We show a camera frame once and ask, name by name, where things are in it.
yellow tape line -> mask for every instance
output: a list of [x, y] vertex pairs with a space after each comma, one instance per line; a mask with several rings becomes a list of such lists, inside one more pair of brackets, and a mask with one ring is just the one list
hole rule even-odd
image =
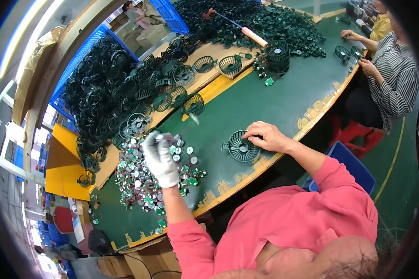
[[385, 188], [386, 182], [390, 178], [391, 172], [393, 171], [393, 167], [394, 167], [394, 164], [396, 163], [397, 155], [399, 154], [399, 148], [400, 148], [400, 143], [402, 142], [403, 128], [404, 127], [405, 127], [405, 117], [403, 117], [403, 120], [402, 120], [402, 128], [400, 129], [399, 142], [397, 143], [396, 152], [394, 153], [393, 161], [391, 162], [390, 169], [388, 170], [388, 173], [386, 174], [385, 180], [383, 181], [379, 192], [377, 193], [376, 197], [374, 198], [374, 203], [376, 203], [377, 200], [380, 198], [380, 195], [382, 194], [383, 189]]

yellow shirt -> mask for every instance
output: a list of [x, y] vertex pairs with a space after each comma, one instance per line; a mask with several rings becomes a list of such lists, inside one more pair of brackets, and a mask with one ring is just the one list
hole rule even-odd
[[376, 23], [374, 23], [370, 39], [373, 41], [380, 41], [391, 31], [391, 23], [388, 15], [379, 14], [377, 15]]

pink shirt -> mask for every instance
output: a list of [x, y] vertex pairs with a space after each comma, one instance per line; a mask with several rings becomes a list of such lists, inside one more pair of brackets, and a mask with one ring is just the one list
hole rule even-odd
[[256, 269], [256, 256], [267, 241], [278, 247], [309, 249], [318, 254], [345, 235], [377, 238], [374, 202], [343, 164], [326, 157], [313, 177], [320, 189], [298, 186], [267, 190], [238, 207], [219, 244], [197, 221], [168, 224], [182, 279], [206, 279], [233, 269]]

woman's hand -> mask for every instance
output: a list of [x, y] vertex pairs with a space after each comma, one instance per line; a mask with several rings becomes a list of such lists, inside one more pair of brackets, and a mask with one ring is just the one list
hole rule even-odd
[[257, 121], [247, 127], [242, 138], [248, 138], [254, 145], [268, 151], [287, 153], [296, 143], [295, 140], [283, 135], [276, 126]]
[[366, 76], [376, 77], [379, 74], [375, 65], [369, 60], [360, 59], [358, 64], [362, 67], [363, 74]]
[[360, 36], [359, 34], [347, 29], [341, 31], [340, 37], [346, 37], [348, 40], [360, 41], [363, 36]]
[[167, 137], [158, 140], [159, 133], [150, 133], [142, 143], [144, 157], [151, 173], [155, 175], [162, 188], [170, 188], [180, 183], [176, 163], [169, 152]]

woman's left hand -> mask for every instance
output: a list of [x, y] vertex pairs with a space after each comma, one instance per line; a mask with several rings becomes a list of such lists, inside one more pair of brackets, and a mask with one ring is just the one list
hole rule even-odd
[[363, 74], [365, 74], [366, 76], [375, 77], [378, 74], [377, 68], [371, 61], [366, 59], [360, 59], [358, 61], [358, 64], [362, 67]]

